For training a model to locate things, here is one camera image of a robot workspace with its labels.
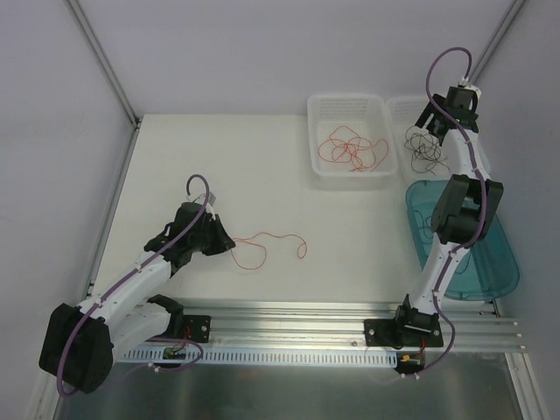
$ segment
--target white plastic basket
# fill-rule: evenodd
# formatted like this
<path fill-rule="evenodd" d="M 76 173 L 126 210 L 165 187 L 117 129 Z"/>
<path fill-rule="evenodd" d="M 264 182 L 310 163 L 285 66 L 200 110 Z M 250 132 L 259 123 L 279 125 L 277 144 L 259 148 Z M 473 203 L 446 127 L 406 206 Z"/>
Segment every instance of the white plastic basket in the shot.
<path fill-rule="evenodd" d="M 319 186 L 349 190 L 376 188 L 379 185 L 376 180 L 396 174 L 396 151 L 389 116 L 381 97 L 374 94 L 315 94 L 307 101 L 307 126 L 311 167 L 318 175 Z M 330 142 L 329 136 L 335 133 L 336 137 L 349 140 L 352 133 L 349 129 L 374 146 L 371 150 L 360 152 L 361 162 L 366 168 L 361 171 L 356 170 L 355 159 L 347 163 L 333 163 L 321 158 L 330 158 L 333 153 L 338 156 L 343 152 L 336 149 L 335 144 L 338 143 Z"/>
<path fill-rule="evenodd" d="M 412 184 L 415 181 L 421 179 L 427 180 L 437 180 L 437 179 L 449 179 L 451 176 L 450 170 L 446 164 L 446 155 L 441 150 L 440 161 L 443 164 L 436 164 L 431 171 L 425 171 L 429 161 L 416 160 L 412 162 L 412 151 L 405 147 L 406 137 L 405 134 L 407 130 L 412 127 L 422 111 L 424 111 L 425 106 L 428 104 L 428 98 L 424 96 L 403 96 L 397 98 L 391 98 L 387 101 L 388 118 L 389 125 L 395 140 L 395 148 L 399 156 L 402 174 L 405 181 Z M 428 131 L 425 129 L 414 128 L 410 131 L 427 134 Z M 490 172 L 490 164 L 482 146 L 479 142 L 480 155 L 482 157 L 483 165 L 486 170 Z"/>

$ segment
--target black mounting bracket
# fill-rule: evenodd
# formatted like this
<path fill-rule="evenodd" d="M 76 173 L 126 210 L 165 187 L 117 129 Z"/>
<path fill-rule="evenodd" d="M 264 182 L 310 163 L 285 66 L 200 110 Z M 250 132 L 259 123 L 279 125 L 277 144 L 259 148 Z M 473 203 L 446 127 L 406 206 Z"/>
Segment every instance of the black mounting bracket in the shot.
<path fill-rule="evenodd" d="M 200 210 L 201 205 L 185 202 L 175 213 L 175 220 L 167 223 L 163 232 L 155 238 L 150 239 L 143 250 L 158 252 L 168 242 L 174 240 L 191 223 Z M 175 275 L 179 269 L 187 265 L 195 252 L 201 252 L 205 256 L 215 256 L 229 251 L 235 247 L 235 242 L 228 236 L 221 225 L 220 216 L 203 213 L 198 221 L 184 236 L 182 236 L 172 247 L 162 255 L 166 261 L 171 263 L 171 275 Z"/>
<path fill-rule="evenodd" d="M 197 343 L 207 343 L 210 340 L 210 326 L 212 318 L 207 315 L 183 316 L 185 328 L 188 327 L 188 339 Z"/>
<path fill-rule="evenodd" d="M 479 116 L 475 112 L 479 98 L 473 90 L 465 87 L 450 87 L 446 97 L 434 94 L 432 99 L 466 130 L 472 130 L 474 133 L 479 132 L 479 127 L 476 123 Z M 455 124 L 439 112 L 431 102 L 428 102 L 415 125 L 420 129 L 425 127 L 430 134 L 437 137 L 440 146 L 444 141 L 447 131 L 455 129 Z"/>
<path fill-rule="evenodd" d="M 368 347 L 443 347 L 444 339 L 437 314 L 421 313 L 410 307 L 409 295 L 396 308 L 392 319 L 364 320 Z"/>

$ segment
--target blue plastic tray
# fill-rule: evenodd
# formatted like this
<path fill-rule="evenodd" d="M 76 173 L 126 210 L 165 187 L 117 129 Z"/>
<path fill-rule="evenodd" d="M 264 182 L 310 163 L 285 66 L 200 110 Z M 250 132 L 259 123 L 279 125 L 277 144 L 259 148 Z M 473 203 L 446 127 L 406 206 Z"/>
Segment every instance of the blue plastic tray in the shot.
<path fill-rule="evenodd" d="M 428 260 L 433 233 L 431 214 L 447 181 L 418 181 L 406 192 L 407 214 L 422 268 Z M 519 269 L 498 216 L 486 238 L 478 241 L 457 267 L 445 296 L 455 300 L 490 300 L 511 293 L 519 283 Z"/>

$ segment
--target red string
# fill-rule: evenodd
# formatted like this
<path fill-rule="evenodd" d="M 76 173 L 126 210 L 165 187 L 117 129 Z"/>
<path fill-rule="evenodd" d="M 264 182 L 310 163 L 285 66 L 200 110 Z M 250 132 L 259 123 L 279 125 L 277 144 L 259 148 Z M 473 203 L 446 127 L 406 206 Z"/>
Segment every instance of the red string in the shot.
<path fill-rule="evenodd" d="M 243 243 L 243 244 L 246 244 L 246 245 L 252 245 L 254 247 L 258 247 L 258 248 L 262 249 L 262 251 L 264 252 L 262 262 L 259 265 L 257 265 L 256 267 L 245 267 L 245 266 L 239 264 L 239 262 L 237 261 L 237 258 L 235 258 L 234 251 L 231 249 L 231 256 L 234 258 L 234 261 L 239 268 L 244 269 L 244 270 L 259 270 L 264 265 L 264 263 L 266 263 L 266 258 L 267 258 L 266 247 L 264 245 L 261 245 L 260 243 L 256 243 L 256 242 L 253 241 L 259 235 L 267 235 L 267 236 L 270 236 L 270 237 L 276 238 L 276 239 L 284 239 L 284 238 L 289 238 L 289 237 L 298 238 L 302 243 L 297 247 L 297 250 L 296 250 L 297 258 L 299 258 L 300 260 L 303 260 L 305 258 L 305 256 L 307 255 L 307 242 L 305 241 L 304 238 L 302 238 L 301 236 L 299 236 L 297 234 L 271 234 L 269 232 L 259 232 L 258 234 L 254 234 L 250 238 L 234 238 L 234 241 L 236 243 Z"/>
<path fill-rule="evenodd" d="M 189 325 L 187 325 L 186 328 L 185 328 L 185 340 L 189 340 L 190 337 L 191 337 L 191 328 L 189 328 Z M 173 346 L 173 348 L 171 350 L 174 353 L 180 352 L 181 350 L 183 350 L 185 348 L 185 345 L 186 345 L 186 343 L 182 342 L 177 349 L 175 349 L 176 346 Z"/>
<path fill-rule="evenodd" d="M 424 360 L 424 351 L 425 350 L 426 350 L 426 339 L 422 338 L 422 347 L 420 348 L 420 351 L 415 354 L 415 356 L 421 356 L 422 360 Z"/>
<path fill-rule="evenodd" d="M 340 137 L 339 130 L 348 130 L 352 133 L 349 140 L 344 140 Z M 387 146 L 387 151 L 381 160 L 377 160 L 377 155 L 375 155 L 375 147 L 380 142 L 384 142 Z M 325 157 L 325 149 L 331 147 L 331 157 Z M 383 160 L 389 154 L 389 143 L 384 138 L 380 138 L 377 140 L 375 144 L 367 140 L 365 137 L 360 136 L 356 131 L 348 127 L 347 125 L 341 125 L 331 134 L 329 134 L 329 138 L 325 140 L 319 147 L 318 147 L 318 155 L 321 159 L 325 160 L 326 162 L 331 162 L 334 164 L 352 164 L 353 169 L 350 172 L 363 172 L 363 171 L 375 171 L 379 165 L 382 164 Z M 364 164 L 364 160 L 373 159 L 372 164 Z"/>

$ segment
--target gray wall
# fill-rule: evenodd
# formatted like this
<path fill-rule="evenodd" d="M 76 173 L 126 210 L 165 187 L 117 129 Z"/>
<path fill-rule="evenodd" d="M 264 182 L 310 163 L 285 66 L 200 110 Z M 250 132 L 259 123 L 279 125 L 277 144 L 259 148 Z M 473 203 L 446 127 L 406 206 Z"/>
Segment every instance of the gray wall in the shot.
<path fill-rule="evenodd" d="M 75 304 L 130 126 L 60 0 L 0 4 L 0 417 L 24 417 Z"/>
<path fill-rule="evenodd" d="M 521 268 L 503 299 L 521 319 L 550 414 L 560 412 L 560 2 L 534 0 L 481 81 L 481 136 L 505 194 L 500 217 Z"/>
<path fill-rule="evenodd" d="M 305 114 L 311 94 L 422 94 L 511 0 L 82 0 L 138 113 Z M 434 88 L 457 81 L 445 59 Z"/>

